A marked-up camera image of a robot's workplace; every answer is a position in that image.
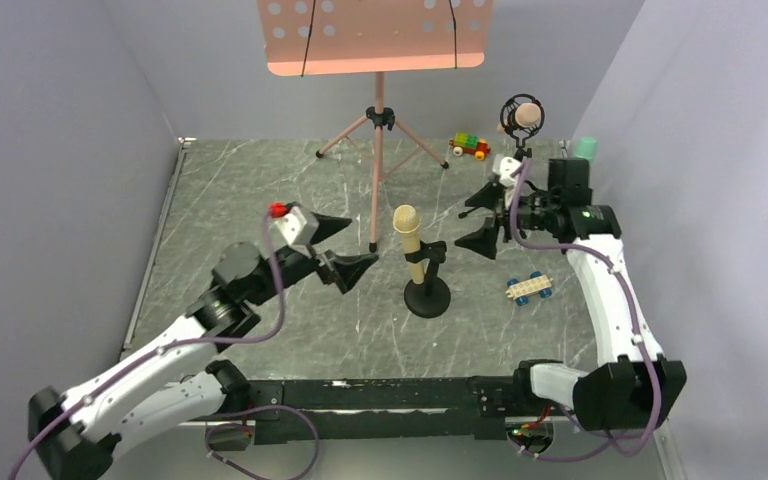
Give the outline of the pink microphone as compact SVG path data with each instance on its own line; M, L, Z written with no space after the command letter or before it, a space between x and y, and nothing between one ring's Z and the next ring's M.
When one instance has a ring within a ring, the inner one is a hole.
M497 131L502 133L506 132L509 128L514 130L539 130L543 125L543 116L542 106L536 103L508 105L503 107L500 112Z

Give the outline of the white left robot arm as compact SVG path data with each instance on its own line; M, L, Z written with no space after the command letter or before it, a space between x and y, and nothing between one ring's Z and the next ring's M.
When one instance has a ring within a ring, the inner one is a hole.
M286 301L289 287L309 276L349 292L377 261L375 252L341 256L317 245L350 220L299 204L275 204L262 220L260 245L226 247L209 287L152 341L103 373L65 391L46 387L28 403L26 456L36 456L53 479L97 479L134 446L188 420L238 415L248 406L244 376L219 355L257 344L257 307Z

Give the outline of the black round-base mic stand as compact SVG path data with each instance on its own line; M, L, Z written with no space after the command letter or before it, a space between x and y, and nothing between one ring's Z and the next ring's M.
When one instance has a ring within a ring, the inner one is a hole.
M428 266L422 271L419 283L409 281L403 292L403 299L408 310L421 318L436 318L441 316L450 306L451 292L444 280L438 276L439 267L446 261L447 244L445 241L419 243L418 251L405 253L408 264L421 267L427 260Z

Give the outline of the teal microphone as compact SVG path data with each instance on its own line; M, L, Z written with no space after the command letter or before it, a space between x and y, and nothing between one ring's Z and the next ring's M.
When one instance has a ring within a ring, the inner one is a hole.
M599 141L591 136L582 136L576 142L572 156L593 161L598 151Z

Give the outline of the yellow microphone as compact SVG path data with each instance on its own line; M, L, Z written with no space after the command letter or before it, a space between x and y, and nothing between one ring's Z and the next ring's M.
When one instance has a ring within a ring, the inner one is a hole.
M412 205L403 204L398 206L393 214L392 226L400 235L403 251L406 256L420 251L420 226L421 217ZM408 270L414 284L424 282L424 267L422 261L410 261L406 259Z

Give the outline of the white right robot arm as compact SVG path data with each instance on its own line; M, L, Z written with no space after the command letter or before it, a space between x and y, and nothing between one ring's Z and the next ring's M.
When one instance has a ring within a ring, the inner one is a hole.
M681 361L667 359L646 323L627 275L615 212L593 204L587 160L550 160L546 188L523 196L530 165L514 157L494 159L488 183L465 203L492 214L455 244L495 259L500 240L535 250L524 232L550 234L550 249L565 256L581 287L597 366L584 372L561 361L526 360L515 371L515 385L528 400L571 409L586 431L653 430L668 416L687 373Z

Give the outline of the black tripod microphone stand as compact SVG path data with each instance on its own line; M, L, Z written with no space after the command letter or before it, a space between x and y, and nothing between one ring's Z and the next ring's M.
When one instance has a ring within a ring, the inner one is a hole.
M510 97L504 103L503 107L508 106L508 105L520 105L520 104L525 104L525 103L536 103L536 104L542 106L542 103L536 97L534 97L533 95L527 94L527 93L520 93L520 94L516 94L516 95ZM525 158L528 158L528 159L532 158L531 150L526 147L526 141L531 139L532 137L534 137L542 129L542 127L539 130L537 130L537 129L514 130L513 128L509 128L506 132L502 132L502 133L508 135L510 138L512 138L514 140L514 142L515 142L516 150L515 150L515 153L514 153L514 156L513 156L514 158L516 158L518 160L521 160L521 161L523 159L525 159ZM488 173L488 181L495 181L492 178L491 169L489 170L489 173ZM506 205L505 198L506 198L507 192L509 190L510 189L506 189L504 199L500 200L500 201L502 201L503 205ZM458 214L458 218L459 219L464 219L464 218L467 217L467 216L463 215L463 212L464 211L462 211L462 212L460 212Z

